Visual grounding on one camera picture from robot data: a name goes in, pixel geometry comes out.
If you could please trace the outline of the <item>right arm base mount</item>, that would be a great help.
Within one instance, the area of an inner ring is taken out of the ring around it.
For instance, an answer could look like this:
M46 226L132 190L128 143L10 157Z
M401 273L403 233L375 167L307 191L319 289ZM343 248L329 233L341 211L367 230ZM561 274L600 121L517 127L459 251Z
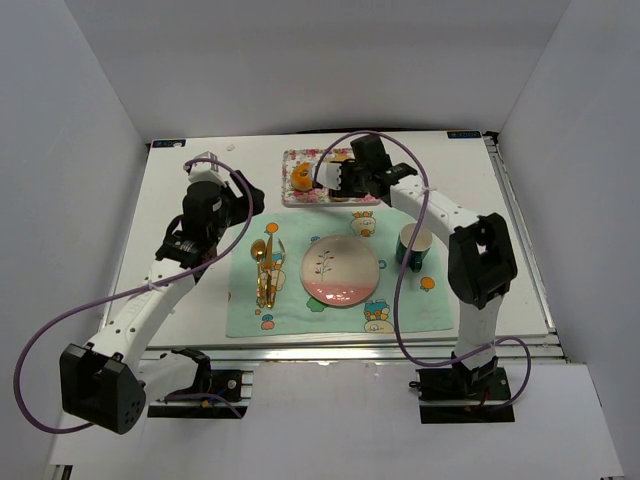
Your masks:
M513 423L511 389L504 368L467 389L452 369L420 369L408 387L418 395L420 421L426 425Z

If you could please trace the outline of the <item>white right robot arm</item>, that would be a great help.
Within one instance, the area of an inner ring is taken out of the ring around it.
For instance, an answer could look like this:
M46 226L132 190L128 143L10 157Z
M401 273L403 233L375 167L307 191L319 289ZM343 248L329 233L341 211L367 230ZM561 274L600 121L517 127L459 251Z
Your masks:
M480 215L432 188L417 156L402 150L409 163L392 162L387 134L346 134L353 158L341 163L319 159L313 182L346 197L371 195L426 227L448 250L447 280L459 301L458 336L446 365L470 382L497 368L495 347L499 310L518 269L506 220L498 213Z

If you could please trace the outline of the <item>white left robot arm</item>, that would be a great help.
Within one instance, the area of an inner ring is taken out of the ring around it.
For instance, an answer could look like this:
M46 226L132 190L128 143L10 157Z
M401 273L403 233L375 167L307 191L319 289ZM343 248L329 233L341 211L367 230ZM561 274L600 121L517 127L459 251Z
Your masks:
M223 180L210 169L186 168L189 186L140 288L85 344L70 344L59 359L65 413L117 434L129 432L147 405L212 393L209 357L187 347L142 365L149 342L178 303L222 257L226 230L246 228L264 209L264 194L239 170Z

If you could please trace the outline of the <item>orange ring bagel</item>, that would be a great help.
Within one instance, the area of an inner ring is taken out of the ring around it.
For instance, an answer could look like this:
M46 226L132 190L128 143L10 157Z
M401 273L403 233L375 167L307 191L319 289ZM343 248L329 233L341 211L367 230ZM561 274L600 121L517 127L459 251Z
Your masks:
M291 172L289 180L292 188L297 192L309 192L313 186L311 164L303 162L297 165Z

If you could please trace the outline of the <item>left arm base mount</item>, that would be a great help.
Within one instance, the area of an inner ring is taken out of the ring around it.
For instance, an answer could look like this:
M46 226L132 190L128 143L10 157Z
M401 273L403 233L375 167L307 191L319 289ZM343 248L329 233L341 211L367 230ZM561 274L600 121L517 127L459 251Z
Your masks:
M253 372L216 364L204 352L172 349L143 360L136 375L150 418L241 419L252 394Z

